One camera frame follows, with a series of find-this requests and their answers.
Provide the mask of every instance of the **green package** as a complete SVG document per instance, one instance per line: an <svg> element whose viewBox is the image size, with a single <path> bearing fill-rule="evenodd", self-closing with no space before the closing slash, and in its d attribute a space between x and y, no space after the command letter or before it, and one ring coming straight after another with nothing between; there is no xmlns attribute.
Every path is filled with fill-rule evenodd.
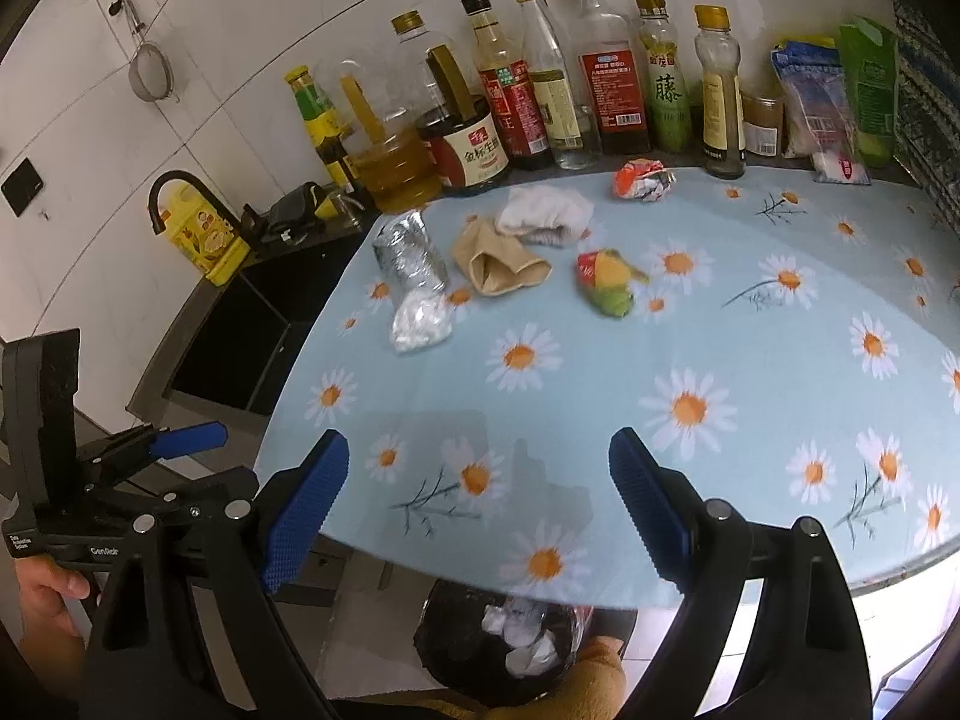
<svg viewBox="0 0 960 720"><path fill-rule="evenodd" d="M840 25L838 47L861 156L868 167L883 167L894 148L896 35L874 20L857 16L852 23Z"/></svg>

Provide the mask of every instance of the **yellow cloth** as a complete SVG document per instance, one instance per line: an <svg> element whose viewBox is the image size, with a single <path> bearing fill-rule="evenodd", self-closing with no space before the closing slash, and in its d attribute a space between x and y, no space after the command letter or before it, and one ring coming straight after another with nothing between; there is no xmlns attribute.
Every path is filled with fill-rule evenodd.
<svg viewBox="0 0 960 720"><path fill-rule="evenodd" d="M451 690L411 690L370 696L375 704L435 709L454 720L613 720L626 699L620 656L602 640L589 640L557 687L522 707L484 709Z"/></svg>

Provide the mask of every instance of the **blue gripper pad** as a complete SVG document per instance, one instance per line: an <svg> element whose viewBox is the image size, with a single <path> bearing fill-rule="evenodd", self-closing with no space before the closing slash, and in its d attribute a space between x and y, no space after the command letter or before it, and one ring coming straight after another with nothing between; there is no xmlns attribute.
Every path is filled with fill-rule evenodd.
<svg viewBox="0 0 960 720"><path fill-rule="evenodd" d="M263 495L272 485L292 488L265 538L260 582L267 593L277 592L281 584L298 576L320 525L347 480L349 457L347 439L327 430L298 469L280 471L261 490Z"/></svg>
<svg viewBox="0 0 960 720"><path fill-rule="evenodd" d="M613 483L656 573L685 592L692 574L693 536L670 493L689 483L679 471L661 469L632 428L613 435L608 456Z"/></svg>

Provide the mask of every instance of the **light blue tablecloth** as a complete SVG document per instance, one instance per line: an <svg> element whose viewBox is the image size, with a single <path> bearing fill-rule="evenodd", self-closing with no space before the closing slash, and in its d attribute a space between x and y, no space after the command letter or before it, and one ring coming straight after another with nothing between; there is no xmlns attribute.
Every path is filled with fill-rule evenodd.
<svg viewBox="0 0 960 720"><path fill-rule="evenodd" d="M654 277L625 319L578 292L578 249L537 247L536 288L480 298L449 259L464 218L508 190L432 204L456 329L398 356L368 242L296 360L256 463L296 466L328 427L349 478L323 533L474 586L612 607L672 603L608 475L631 425L661 464L745 517L829 529L852 583L955 531L960 242L916 190L752 167L678 170L665 201L596 203L579 250Z"/></svg>

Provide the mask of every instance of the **daisy flower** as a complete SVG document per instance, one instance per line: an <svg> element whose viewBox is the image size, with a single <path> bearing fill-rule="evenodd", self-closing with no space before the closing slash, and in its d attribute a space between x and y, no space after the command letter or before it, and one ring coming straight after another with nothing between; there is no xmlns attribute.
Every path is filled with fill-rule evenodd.
<svg viewBox="0 0 960 720"><path fill-rule="evenodd" d="M913 490L910 471L904 464L899 451L899 439L890 436L886 445L874 429L856 436L856 451L872 466L880 476L885 498L901 498L906 509L906 494Z"/></svg>
<svg viewBox="0 0 960 720"><path fill-rule="evenodd" d="M559 525L548 528L541 520L534 538L516 533L517 550L500 567L500 579L517 595L539 597L544 592L560 599L580 592L580 581L590 573L586 549L574 549L576 536Z"/></svg>
<svg viewBox="0 0 960 720"><path fill-rule="evenodd" d="M453 309L453 319L460 324L473 310L473 290L469 284L462 284L446 294L446 304Z"/></svg>
<svg viewBox="0 0 960 720"><path fill-rule="evenodd" d="M487 382L499 379L496 389L513 392L515 389L543 389L541 370L557 370L563 359L557 355L560 345L549 330L536 331L536 324L527 323L520 336L508 330L496 340L487 365L493 370Z"/></svg>
<svg viewBox="0 0 960 720"><path fill-rule="evenodd" d="M713 279L712 257L704 250L690 250L680 241L670 239L668 245L653 245L647 252L650 275L659 276L669 284L683 286L683 294L693 292L693 282L705 287Z"/></svg>
<svg viewBox="0 0 960 720"><path fill-rule="evenodd" d="M917 506L920 507L920 517L917 520L917 534L913 538L913 545L926 552L939 547L947 540L950 532L949 497L940 485L926 488L926 500L920 498Z"/></svg>
<svg viewBox="0 0 960 720"><path fill-rule="evenodd" d="M853 356L862 357L864 372L869 370L875 379L881 381L896 373L896 364L891 358L899 357L899 347L890 338L883 323L879 319L870 319L867 312L863 312L862 322L856 317L851 321Z"/></svg>
<svg viewBox="0 0 960 720"><path fill-rule="evenodd" d="M859 245L867 241L863 235L863 231L860 229L860 225L853 223L849 217L845 217L844 215L833 217L830 223L832 224L834 234L848 244Z"/></svg>
<svg viewBox="0 0 960 720"><path fill-rule="evenodd" d="M674 293L664 284L654 283L637 290L637 308L644 322L661 322L677 308Z"/></svg>
<svg viewBox="0 0 960 720"><path fill-rule="evenodd" d="M817 285L810 268L798 268L794 257L772 255L760 263L770 295L779 303L792 306L794 298L803 308L810 307L810 298L816 298Z"/></svg>
<svg viewBox="0 0 960 720"><path fill-rule="evenodd" d="M507 491L503 481L503 457L493 452L477 458L465 437L459 442L447 439L440 446L443 462L460 483L460 501L484 519L499 511Z"/></svg>
<svg viewBox="0 0 960 720"><path fill-rule="evenodd" d="M896 259L899 260L899 264L906 268L908 274L915 279L926 279L928 270L918 255L907 247L894 247L894 252L896 253Z"/></svg>
<svg viewBox="0 0 960 720"><path fill-rule="evenodd" d="M344 320L340 322L340 327L337 328L337 335L341 338L349 336L353 329L357 327L357 322L360 322L360 314L355 311L352 314L347 314L347 317L344 317Z"/></svg>
<svg viewBox="0 0 960 720"><path fill-rule="evenodd" d="M800 445L786 469L797 478L790 483L790 494L800 495L801 503L814 506L829 501L830 488L836 484L836 470L827 452L818 451L816 442Z"/></svg>
<svg viewBox="0 0 960 720"><path fill-rule="evenodd" d="M941 379L947 383L947 397L953 401L953 413L960 413L960 359L952 351L947 351L943 363L947 372Z"/></svg>
<svg viewBox="0 0 960 720"><path fill-rule="evenodd" d="M390 302L390 285L385 281L373 281L367 285L367 305L372 314L380 310L380 306Z"/></svg>
<svg viewBox="0 0 960 720"><path fill-rule="evenodd" d="M338 413L350 413L350 404L356 400L356 395L353 394L356 389L357 384L353 381L352 373L347 373L342 368L325 373L320 378L320 386L310 388L313 395L307 404L305 418L315 418L314 424L317 427L323 424L323 420L334 424Z"/></svg>
<svg viewBox="0 0 960 720"><path fill-rule="evenodd" d="M913 305L924 319L930 319L930 296L923 287L913 288Z"/></svg>
<svg viewBox="0 0 960 720"><path fill-rule="evenodd" d="M577 251L585 254L588 251L601 250L607 245L607 228L601 222L592 220L592 224L584 230L577 242Z"/></svg>
<svg viewBox="0 0 960 720"><path fill-rule="evenodd" d="M407 445L400 436L381 436L373 444L364 466L378 482L392 485L407 460Z"/></svg>
<svg viewBox="0 0 960 720"><path fill-rule="evenodd" d="M654 449L664 450L680 439L680 456L690 460L698 439L714 452L719 452L720 442L713 431L736 430L730 420L736 407L724 402L730 391L712 389L713 374L708 373L698 385L690 368L683 373L671 370L669 383L658 376L654 385L660 396L640 399L642 407L659 412L647 422L647 427L659 427L653 437Z"/></svg>

